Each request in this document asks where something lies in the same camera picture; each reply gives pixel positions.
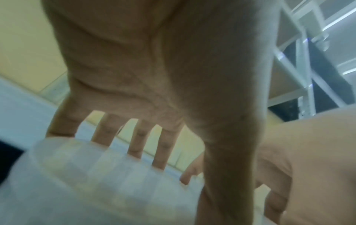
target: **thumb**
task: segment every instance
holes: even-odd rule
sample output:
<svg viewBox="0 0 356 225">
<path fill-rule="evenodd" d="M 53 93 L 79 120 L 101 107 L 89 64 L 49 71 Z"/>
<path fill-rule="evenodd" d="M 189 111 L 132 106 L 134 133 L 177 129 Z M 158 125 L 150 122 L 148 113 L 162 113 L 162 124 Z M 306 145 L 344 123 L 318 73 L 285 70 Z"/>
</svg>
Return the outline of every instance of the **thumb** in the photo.
<svg viewBox="0 0 356 225">
<path fill-rule="evenodd" d="M 203 172 L 204 152 L 202 152 L 183 172 L 180 181 L 188 185 L 192 176 L 197 176 Z"/>
</svg>

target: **translucent plastic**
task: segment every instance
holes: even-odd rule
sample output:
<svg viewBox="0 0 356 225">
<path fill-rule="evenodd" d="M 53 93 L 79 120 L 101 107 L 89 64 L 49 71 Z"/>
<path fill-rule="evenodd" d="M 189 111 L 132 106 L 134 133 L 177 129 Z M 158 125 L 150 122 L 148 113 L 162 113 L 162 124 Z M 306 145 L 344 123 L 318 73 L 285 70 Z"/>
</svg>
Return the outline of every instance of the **translucent plastic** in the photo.
<svg viewBox="0 0 356 225">
<path fill-rule="evenodd" d="M 26 152 L 0 187 L 0 224 L 192 225 L 202 187 L 113 149 L 50 138 Z"/>
</svg>

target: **white plastic container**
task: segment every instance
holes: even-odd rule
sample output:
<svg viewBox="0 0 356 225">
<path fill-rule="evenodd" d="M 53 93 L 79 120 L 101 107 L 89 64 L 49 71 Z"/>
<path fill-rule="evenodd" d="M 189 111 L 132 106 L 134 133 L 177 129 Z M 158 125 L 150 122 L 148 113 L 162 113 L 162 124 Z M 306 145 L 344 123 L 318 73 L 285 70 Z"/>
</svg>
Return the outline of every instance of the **white plastic container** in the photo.
<svg viewBox="0 0 356 225">
<path fill-rule="evenodd" d="M 0 224 L 193 225 L 202 187 L 113 149 L 50 138 L 26 152 L 0 187 Z"/>
</svg>

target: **shelving unit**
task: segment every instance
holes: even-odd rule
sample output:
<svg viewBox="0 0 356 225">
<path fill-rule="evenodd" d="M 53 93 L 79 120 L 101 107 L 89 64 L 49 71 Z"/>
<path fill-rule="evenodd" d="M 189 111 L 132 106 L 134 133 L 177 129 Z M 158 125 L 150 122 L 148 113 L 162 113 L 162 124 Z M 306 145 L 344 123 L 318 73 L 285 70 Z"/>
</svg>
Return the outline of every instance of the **shelving unit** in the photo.
<svg viewBox="0 0 356 225">
<path fill-rule="evenodd" d="M 293 42 L 297 43 L 296 66 L 282 52 Z M 311 75 L 306 31 L 293 18 L 291 9 L 284 3 L 280 15 L 277 46 L 274 49 L 268 106 L 298 99 L 300 118 L 315 115 Z"/>
</svg>

